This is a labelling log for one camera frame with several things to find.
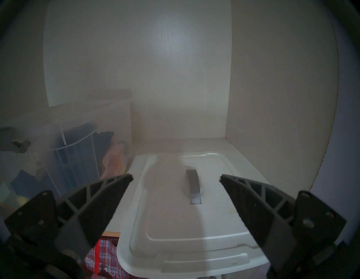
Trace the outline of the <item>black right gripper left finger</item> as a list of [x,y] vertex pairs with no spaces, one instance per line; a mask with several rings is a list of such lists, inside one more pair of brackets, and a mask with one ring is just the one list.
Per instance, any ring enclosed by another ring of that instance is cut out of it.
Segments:
[[55,199],[42,191],[12,213],[6,244],[19,251],[71,251],[86,255],[95,246],[130,183],[131,174],[79,186]]

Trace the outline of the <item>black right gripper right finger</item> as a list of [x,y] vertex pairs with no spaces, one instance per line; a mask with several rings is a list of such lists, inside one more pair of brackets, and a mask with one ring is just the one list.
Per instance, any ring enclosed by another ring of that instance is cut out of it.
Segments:
[[271,270],[306,270],[329,256],[346,220],[306,190],[293,198],[276,187],[222,174],[220,183]]

